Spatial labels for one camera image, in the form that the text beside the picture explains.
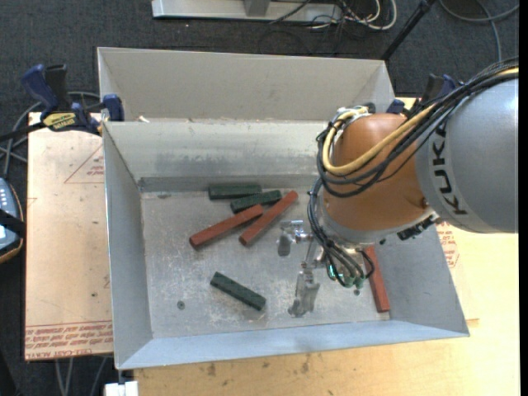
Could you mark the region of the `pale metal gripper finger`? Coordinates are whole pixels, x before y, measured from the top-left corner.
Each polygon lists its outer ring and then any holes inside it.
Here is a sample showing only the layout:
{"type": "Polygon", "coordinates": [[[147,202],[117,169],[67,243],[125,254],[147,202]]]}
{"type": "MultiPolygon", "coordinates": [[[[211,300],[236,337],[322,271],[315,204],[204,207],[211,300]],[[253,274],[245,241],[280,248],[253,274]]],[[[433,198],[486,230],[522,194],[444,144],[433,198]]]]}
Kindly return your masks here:
{"type": "Polygon", "coordinates": [[[280,230],[281,234],[277,241],[277,253],[280,257],[290,255],[292,244],[302,243],[308,239],[302,219],[283,220],[280,222],[280,230]]]}
{"type": "Polygon", "coordinates": [[[300,318],[313,312],[319,288],[313,272],[301,271],[297,276],[294,301],[288,308],[290,316],[300,318]]]}

